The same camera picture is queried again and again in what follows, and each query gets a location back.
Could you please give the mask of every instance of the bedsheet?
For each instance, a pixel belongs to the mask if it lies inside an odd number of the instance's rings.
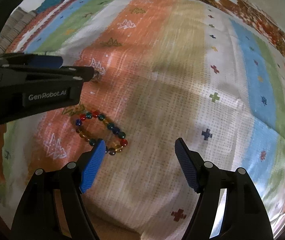
[[[64,65],[93,66],[102,79],[84,84],[77,106],[8,124],[0,203],[14,213],[37,168],[60,169],[90,150],[73,122],[98,110],[129,144],[104,159],[83,196],[90,212],[141,239],[181,238],[198,200],[174,153],[182,137],[219,168],[248,171],[277,236],[285,226],[285,36],[275,40],[246,16],[208,3],[64,0],[32,20],[8,52],[59,55]],[[98,120],[85,126],[113,145]],[[224,200],[222,190],[212,236]]]

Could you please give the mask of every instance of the white zigzag print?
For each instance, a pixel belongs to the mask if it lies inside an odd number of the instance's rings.
[[[67,157],[65,149],[61,146],[61,139],[56,140],[54,133],[52,133],[50,141],[44,142],[44,146],[47,148],[46,157],[52,156],[53,160]]]
[[[90,67],[93,67],[95,70],[99,71],[100,75],[104,75],[106,73],[106,70],[104,67],[101,66],[100,61],[98,61],[98,63],[96,63],[94,58],[92,59]]]
[[[130,20],[127,21],[127,19],[125,19],[122,23],[117,23],[117,25],[119,26],[118,29],[128,29],[128,28],[135,28],[136,25],[131,22]]]

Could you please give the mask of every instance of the green stripe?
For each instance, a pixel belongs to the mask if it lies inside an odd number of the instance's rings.
[[[34,53],[45,51],[56,51],[61,48],[62,44],[71,36],[73,36],[89,19],[101,11],[106,4],[113,0],[90,0],[81,8],[71,14]],[[66,33],[68,30],[73,30],[72,33]]]
[[[265,59],[266,69],[273,88],[276,105],[275,130],[279,134],[273,169],[268,181],[267,191],[263,197],[265,207],[267,211],[269,211],[273,205],[273,198],[279,190],[280,183],[285,178],[285,99],[277,65],[272,54],[264,41],[257,36],[255,39],[261,51],[261,55]]]

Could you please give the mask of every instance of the blue rubber fingertip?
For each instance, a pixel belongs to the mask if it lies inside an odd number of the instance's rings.
[[[92,154],[90,160],[82,171],[81,184],[79,186],[81,193],[85,193],[87,189],[91,188],[97,172],[101,166],[102,160],[106,155],[106,144],[103,140],[97,142],[95,152]]]
[[[193,162],[189,158],[188,153],[179,140],[176,140],[175,142],[175,153],[188,185],[196,192],[200,187],[198,183],[197,171],[193,165]]]

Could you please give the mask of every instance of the blue stripe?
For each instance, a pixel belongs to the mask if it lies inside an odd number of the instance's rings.
[[[248,171],[262,196],[268,184],[277,146],[275,99],[265,60],[254,35],[235,21],[232,20],[231,22],[242,50],[247,76],[249,106],[255,117],[249,147],[242,161],[242,167]],[[258,76],[263,78],[263,82],[258,80]],[[263,104],[262,97],[266,98],[267,105]],[[266,152],[266,155],[265,159],[261,160],[260,156],[263,151]]]
[[[25,53],[32,53],[37,50],[39,46],[53,33],[72,13],[77,11],[80,7],[85,5],[90,0],[76,0],[72,2],[67,8],[61,11],[54,20],[49,23],[27,46]]]

